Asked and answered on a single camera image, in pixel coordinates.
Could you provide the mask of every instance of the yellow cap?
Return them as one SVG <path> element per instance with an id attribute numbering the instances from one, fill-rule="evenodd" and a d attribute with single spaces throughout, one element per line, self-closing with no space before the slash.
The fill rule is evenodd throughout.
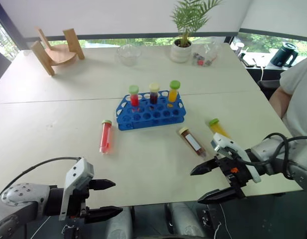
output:
<path id="1" fill-rule="evenodd" d="M 183 127 L 182 129 L 179 130 L 179 134 L 182 134 L 184 131 L 188 130 L 188 127 Z"/>
<path id="2" fill-rule="evenodd" d="M 150 89 L 150 92 L 158 92 L 160 89 L 160 86 L 158 83 L 151 83 L 149 85 L 149 89 Z"/>

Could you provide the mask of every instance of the green cap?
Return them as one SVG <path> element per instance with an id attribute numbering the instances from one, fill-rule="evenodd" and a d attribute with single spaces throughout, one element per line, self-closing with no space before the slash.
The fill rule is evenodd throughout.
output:
<path id="1" fill-rule="evenodd" d="M 107 120 L 107 119 L 103 120 L 102 123 L 109 123 L 109 124 L 112 124 L 112 122 L 111 122 L 110 120 Z"/>
<path id="2" fill-rule="evenodd" d="M 139 92 L 139 87 L 136 85 L 131 85 L 129 86 L 129 93 L 134 95 L 134 94 L 138 94 Z"/>
<path id="3" fill-rule="evenodd" d="M 180 81 L 171 81 L 170 82 L 170 88 L 173 90 L 177 90 L 178 88 L 180 88 Z"/>
<path id="4" fill-rule="evenodd" d="M 210 122 L 208 122 L 208 125 L 209 125 L 209 126 L 212 126 L 213 124 L 216 124 L 216 123 L 218 123 L 218 122 L 219 122 L 218 118 L 214 118 L 214 119 L 212 119 Z"/>

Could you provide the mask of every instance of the brown liquid test tube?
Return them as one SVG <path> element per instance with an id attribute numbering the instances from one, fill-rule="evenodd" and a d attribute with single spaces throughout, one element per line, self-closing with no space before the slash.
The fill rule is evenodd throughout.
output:
<path id="1" fill-rule="evenodd" d="M 179 130 L 179 134 L 185 139 L 191 148 L 197 153 L 198 156 L 206 158 L 206 151 L 201 144 L 190 133 L 189 128 L 184 127 Z"/>

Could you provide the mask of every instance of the potted plant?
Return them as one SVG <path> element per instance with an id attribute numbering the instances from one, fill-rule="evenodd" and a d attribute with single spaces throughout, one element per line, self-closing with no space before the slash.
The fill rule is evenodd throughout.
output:
<path id="1" fill-rule="evenodd" d="M 173 10 L 171 18 L 177 25 L 180 39 L 171 47 L 170 57 L 174 62 L 186 62 L 191 55 L 192 43 L 189 37 L 208 21 L 207 12 L 219 5 L 222 0 L 180 0 Z"/>

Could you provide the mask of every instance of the blue test tube rack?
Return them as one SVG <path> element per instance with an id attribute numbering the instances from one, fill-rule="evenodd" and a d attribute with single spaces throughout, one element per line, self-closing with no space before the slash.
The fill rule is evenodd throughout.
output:
<path id="1" fill-rule="evenodd" d="M 169 91 L 159 91 L 158 103 L 150 103 L 150 93 L 139 93 L 139 106 L 133 107 L 130 95 L 123 97 L 116 109 L 119 130 L 182 123 L 186 114 L 180 94 L 175 102 L 168 102 Z"/>

